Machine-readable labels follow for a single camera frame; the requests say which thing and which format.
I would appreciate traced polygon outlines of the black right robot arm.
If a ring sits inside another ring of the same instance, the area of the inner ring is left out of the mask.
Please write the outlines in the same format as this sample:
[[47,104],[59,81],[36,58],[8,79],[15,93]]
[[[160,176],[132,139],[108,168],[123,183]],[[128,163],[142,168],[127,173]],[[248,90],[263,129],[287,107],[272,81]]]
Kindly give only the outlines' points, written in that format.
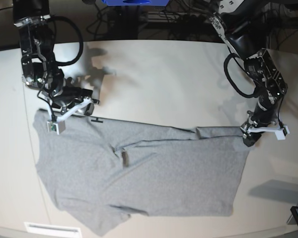
[[[75,64],[83,53],[83,37],[77,25],[63,16],[51,16],[47,0],[14,0],[13,21],[20,37],[22,81],[37,91],[38,99],[47,104],[49,112],[59,109],[62,115],[79,113],[89,116],[98,99],[92,90],[73,86],[62,71],[63,66]],[[78,53],[74,59],[57,61],[54,54],[57,30],[49,27],[62,21],[70,25],[78,36]]]

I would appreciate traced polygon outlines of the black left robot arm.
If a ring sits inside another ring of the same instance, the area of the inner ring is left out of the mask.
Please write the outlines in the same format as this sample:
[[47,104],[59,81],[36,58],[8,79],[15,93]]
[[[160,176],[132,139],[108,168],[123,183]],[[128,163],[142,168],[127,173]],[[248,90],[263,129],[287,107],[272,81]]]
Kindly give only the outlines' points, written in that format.
[[[282,17],[271,13],[266,20],[259,10],[268,0],[212,0],[209,2],[208,20],[229,49],[223,63],[226,78],[235,91],[244,98],[258,100],[254,111],[248,111],[247,120],[241,125],[243,142],[253,146],[265,132],[272,132],[278,140],[289,134],[280,119],[280,108],[288,90],[282,74],[276,68],[265,38],[274,29],[298,31],[298,16]],[[253,81],[253,93],[242,92],[228,71],[231,59],[243,61],[242,70]]]

